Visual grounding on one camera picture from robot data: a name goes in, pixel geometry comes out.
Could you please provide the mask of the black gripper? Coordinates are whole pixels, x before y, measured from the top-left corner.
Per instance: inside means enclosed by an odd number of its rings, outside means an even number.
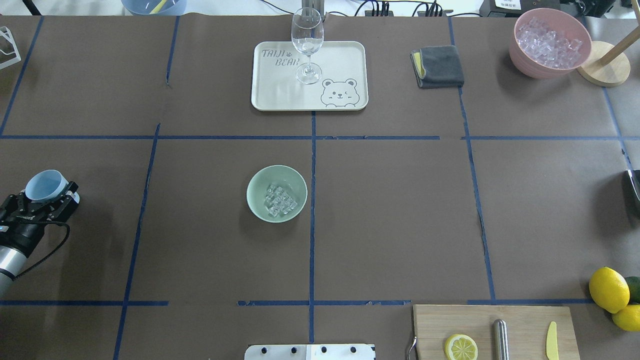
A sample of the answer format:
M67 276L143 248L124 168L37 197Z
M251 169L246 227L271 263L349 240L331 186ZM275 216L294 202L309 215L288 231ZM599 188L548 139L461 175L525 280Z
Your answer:
M45 235L46 225L53 221L68 221L78 209L78 187L71 181L57 198L45 203L28 200L24 191L10 194L1 205L1 226L4 230L1 231L0 244L29 258Z

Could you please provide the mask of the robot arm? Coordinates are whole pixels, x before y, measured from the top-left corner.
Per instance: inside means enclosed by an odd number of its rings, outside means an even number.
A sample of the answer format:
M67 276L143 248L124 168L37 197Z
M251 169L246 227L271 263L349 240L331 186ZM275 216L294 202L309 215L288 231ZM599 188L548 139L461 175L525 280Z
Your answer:
M60 194L44 202L35 202L27 197L25 191L9 194L0 208L0 273L1 293L21 276L32 271L47 260L66 243L70 235L67 221L78 208L78 185L71 182L64 186ZM45 235L49 225L64 227L66 233L61 242L31 267L23 269Z

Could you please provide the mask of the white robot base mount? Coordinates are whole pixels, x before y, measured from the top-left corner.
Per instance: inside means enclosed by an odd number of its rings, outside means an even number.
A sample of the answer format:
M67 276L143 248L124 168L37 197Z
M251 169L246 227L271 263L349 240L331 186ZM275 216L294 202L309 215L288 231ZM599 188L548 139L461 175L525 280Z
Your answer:
M375 360L373 344L254 344L247 347L245 360Z

